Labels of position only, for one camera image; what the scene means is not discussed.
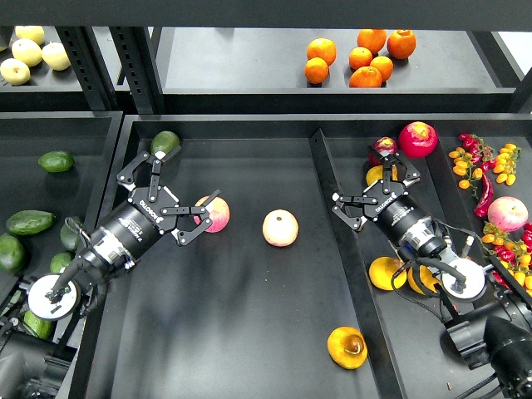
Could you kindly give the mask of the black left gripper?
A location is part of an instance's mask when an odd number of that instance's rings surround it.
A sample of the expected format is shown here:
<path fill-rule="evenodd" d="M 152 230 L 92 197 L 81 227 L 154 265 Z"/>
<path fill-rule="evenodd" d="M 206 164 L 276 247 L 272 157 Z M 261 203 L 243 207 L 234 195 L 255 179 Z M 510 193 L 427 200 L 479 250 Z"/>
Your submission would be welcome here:
<path fill-rule="evenodd" d="M 215 190 L 198 206 L 177 206 L 177 196 L 166 186 L 160 188 L 162 165 L 180 151 L 180 145 L 169 153 L 142 151 L 117 174 L 117 184 L 131 194 L 91 235 L 92 248 L 105 261 L 117 262 L 125 257 L 136 262 L 165 234 L 171 234 L 179 246 L 186 246 L 213 225 L 207 207 L 220 190 Z M 199 224 L 192 230 L 180 229 L 180 219 L 188 217 L 197 217 Z"/>

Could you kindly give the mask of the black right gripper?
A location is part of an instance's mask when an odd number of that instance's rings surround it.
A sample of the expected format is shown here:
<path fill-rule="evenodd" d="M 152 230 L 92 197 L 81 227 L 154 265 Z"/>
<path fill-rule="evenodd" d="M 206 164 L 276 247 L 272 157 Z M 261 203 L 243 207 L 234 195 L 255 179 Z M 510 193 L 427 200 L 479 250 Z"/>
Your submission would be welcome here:
<path fill-rule="evenodd" d="M 436 239 L 429 229 L 431 217 L 408 194 L 406 188 L 420 181 L 420 172 L 401 150 L 381 154 L 368 147 L 383 167 L 382 178 L 367 187 L 362 196 L 332 194 L 332 212 L 350 229 L 362 229 L 371 220 L 396 246 L 414 249 Z M 362 208 L 362 216 L 349 216 L 347 207 Z"/>

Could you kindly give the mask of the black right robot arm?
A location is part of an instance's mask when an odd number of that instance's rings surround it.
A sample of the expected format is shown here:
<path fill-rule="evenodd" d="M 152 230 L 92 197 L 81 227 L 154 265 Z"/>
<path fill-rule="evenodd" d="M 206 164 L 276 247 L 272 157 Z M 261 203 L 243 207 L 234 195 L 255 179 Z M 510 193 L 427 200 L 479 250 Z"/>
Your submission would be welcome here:
<path fill-rule="evenodd" d="M 441 323 L 468 367 L 488 364 L 506 398 L 531 396 L 531 297 L 510 281 L 509 272 L 491 256 L 482 265 L 468 259 L 477 238 L 456 252 L 451 225 L 434 218 L 411 196 L 420 172 L 401 152 L 374 154 L 382 177 L 359 195 L 345 195 L 336 177 L 328 179 L 332 212 L 352 231 L 374 224 L 399 258 L 386 282 L 398 292 L 400 276 L 413 278 L 428 298 L 437 298 L 449 317 Z"/>

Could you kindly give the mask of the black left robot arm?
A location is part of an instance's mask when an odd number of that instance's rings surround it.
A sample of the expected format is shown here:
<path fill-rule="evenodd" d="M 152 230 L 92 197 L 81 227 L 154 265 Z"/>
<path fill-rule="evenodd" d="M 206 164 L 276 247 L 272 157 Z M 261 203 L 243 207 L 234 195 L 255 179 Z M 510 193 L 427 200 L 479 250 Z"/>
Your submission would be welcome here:
<path fill-rule="evenodd" d="M 162 165 L 180 152 L 142 151 L 117 175 L 129 192 L 92 233 L 74 219 L 65 226 L 83 246 L 59 273 L 15 283 L 16 302 L 1 306 L 1 396 L 54 398 L 74 353 L 67 344 L 78 321 L 105 301 L 110 282 L 129 273 L 164 235 L 185 246 L 213 224 L 214 191 L 194 206 L 182 206 L 160 184 Z"/>

